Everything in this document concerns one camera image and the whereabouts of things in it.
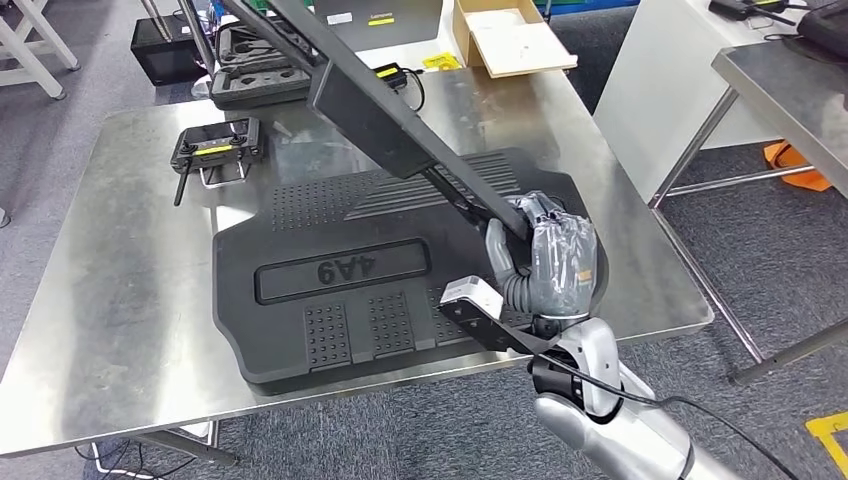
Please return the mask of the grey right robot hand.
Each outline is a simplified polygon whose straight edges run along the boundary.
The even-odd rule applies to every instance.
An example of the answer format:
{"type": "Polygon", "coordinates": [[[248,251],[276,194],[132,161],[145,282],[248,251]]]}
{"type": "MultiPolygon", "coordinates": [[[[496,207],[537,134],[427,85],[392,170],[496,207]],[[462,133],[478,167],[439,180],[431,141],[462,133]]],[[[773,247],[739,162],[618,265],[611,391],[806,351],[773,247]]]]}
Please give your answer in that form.
{"type": "Polygon", "coordinates": [[[530,272],[516,268],[503,223],[493,218],[485,246],[504,302],[516,311],[555,318],[589,314],[596,286],[597,235],[592,223],[571,214],[542,191],[509,195],[507,203],[528,221],[530,272]]]}

